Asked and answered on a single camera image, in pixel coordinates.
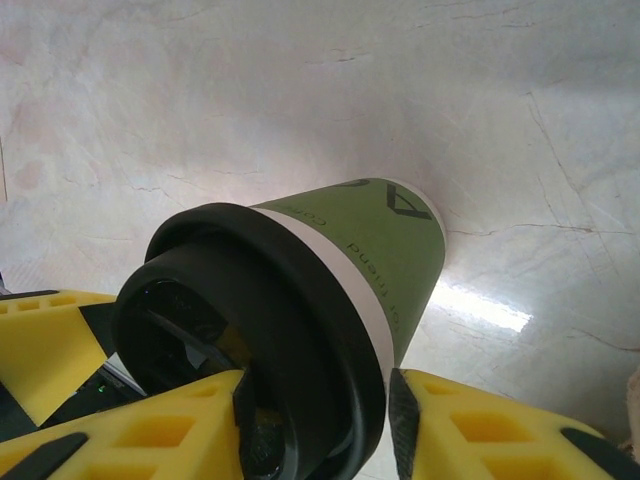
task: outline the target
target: black printed logo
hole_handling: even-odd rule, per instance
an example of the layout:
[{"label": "black printed logo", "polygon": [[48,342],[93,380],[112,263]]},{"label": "black printed logo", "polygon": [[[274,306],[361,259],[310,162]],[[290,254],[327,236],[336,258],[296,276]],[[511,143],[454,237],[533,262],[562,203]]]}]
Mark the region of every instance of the black printed logo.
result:
[{"label": "black printed logo", "polygon": [[340,185],[336,185],[336,187],[364,187],[370,183],[371,181],[369,180],[354,180],[353,182],[341,183]]},{"label": "black printed logo", "polygon": [[[397,203],[398,199],[402,200],[404,204],[406,204],[406,206],[408,206],[409,208],[400,208]],[[397,192],[396,186],[391,185],[390,183],[387,183],[387,207],[389,207],[391,210],[393,210],[394,213],[398,215],[423,218],[425,220],[433,220],[428,212],[423,212],[414,207],[409,200],[407,200]]]}]

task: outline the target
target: yellow foam pad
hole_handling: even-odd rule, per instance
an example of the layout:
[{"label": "yellow foam pad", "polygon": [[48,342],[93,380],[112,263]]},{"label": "yellow foam pad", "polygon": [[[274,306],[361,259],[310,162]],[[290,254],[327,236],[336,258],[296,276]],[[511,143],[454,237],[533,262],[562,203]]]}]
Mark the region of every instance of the yellow foam pad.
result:
[{"label": "yellow foam pad", "polygon": [[0,297],[0,382],[36,425],[106,361],[79,307],[114,300],[75,291]]},{"label": "yellow foam pad", "polygon": [[74,432],[89,440],[50,480],[239,480],[240,437],[228,371],[139,402],[0,444],[0,476],[38,446]]},{"label": "yellow foam pad", "polygon": [[444,378],[403,371],[420,408],[413,464],[420,480],[610,480],[560,433],[576,420]]}]

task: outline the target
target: white stripe on cup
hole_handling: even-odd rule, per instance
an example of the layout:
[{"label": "white stripe on cup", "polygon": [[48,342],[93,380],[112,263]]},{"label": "white stripe on cup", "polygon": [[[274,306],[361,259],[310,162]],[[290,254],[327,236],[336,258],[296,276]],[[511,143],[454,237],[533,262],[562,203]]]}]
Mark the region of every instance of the white stripe on cup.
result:
[{"label": "white stripe on cup", "polygon": [[385,391],[388,392],[389,379],[394,365],[391,329],[382,305],[358,268],[328,238],[301,221],[263,208],[254,208],[253,210],[278,222],[302,240],[338,280],[369,334],[380,364]]}]

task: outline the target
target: black plastic lid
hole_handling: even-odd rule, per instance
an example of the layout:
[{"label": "black plastic lid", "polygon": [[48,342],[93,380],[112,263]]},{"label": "black plastic lid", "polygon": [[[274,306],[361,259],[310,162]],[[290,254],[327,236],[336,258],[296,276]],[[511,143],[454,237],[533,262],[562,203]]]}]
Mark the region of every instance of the black plastic lid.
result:
[{"label": "black plastic lid", "polygon": [[[164,313],[154,312],[159,306]],[[318,257],[264,215],[211,204],[172,217],[116,310],[122,361],[152,393],[195,379],[180,337],[190,331],[199,341],[205,330],[194,318],[239,328],[256,383],[271,390],[284,419],[284,461],[271,478],[350,479],[375,450],[385,392],[366,329]],[[176,318],[191,320],[168,334]]]}]

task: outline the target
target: marble floor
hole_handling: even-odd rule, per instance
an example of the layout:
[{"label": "marble floor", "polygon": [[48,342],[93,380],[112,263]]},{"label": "marble floor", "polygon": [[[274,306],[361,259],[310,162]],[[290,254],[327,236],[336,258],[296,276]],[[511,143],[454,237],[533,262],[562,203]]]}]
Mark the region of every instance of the marble floor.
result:
[{"label": "marble floor", "polygon": [[[0,270],[117,292],[156,227],[364,176],[448,230],[405,366],[628,436],[636,0],[7,0]],[[395,478],[390,440],[365,478]]]}]

